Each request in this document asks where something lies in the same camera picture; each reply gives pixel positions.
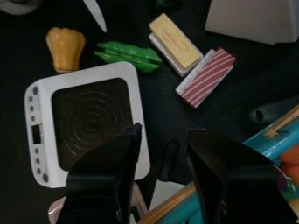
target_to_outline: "spiral burner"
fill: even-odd
[[[127,82],[115,78],[58,90],[51,98],[61,168],[133,125]]]

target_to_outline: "toy green pepper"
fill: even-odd
[[[117,41],[98,43],[98,46],[103,48],[105,52],[95,52],[95,54],[107,63],[127,61],[142,73],[151,73],[163,63],[151,48],[141,48]]]

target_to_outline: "toy stove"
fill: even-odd
[[[134,123],[143,125],[135,179],[150,170],[137,70],[127,62],[38,80],[25,97],[33,173],[43,186],[66,186],[85,154]]]

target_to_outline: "black surface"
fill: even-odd
[[[178,141],[175,130],[182,123],[205,127],[242,142],[258,132],[249,119],[251,109],[299,94],[298,42],[265,45],[206,32],[210,1],[185,0],[182,6],[165,9],[155,8],[153,0],[101,0],[99,4],[107,33],[81,0],[46,0],[38,11],[21,17],[0,11],[0,223],[5,224],[49,223],[49,207],[66,193],[65,189],[43,187],[34,180],[25,120],[27,87],[38,79],[57,75],[46,45],[47,31],[54,26],[85,33],[89,43],[82,68],[105,65],[94,55],[98,42],[115,40],[153,47],[149,24],[162,12],[203,53],[223,47],[238,59],[233,71],[198,109],[174,91],[183,78],[166,60],[159,70],[138,76],[153,162],[149,176],[139,181],[147,204],[165,149],[170,142]]]

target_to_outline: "toy bread slice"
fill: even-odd
[[[150,24],[150,28],[153,31],[150,39],[154,45],[165,54],[181,76],[185,76],[201,61],[202,52],[166,14],[162,14]]]

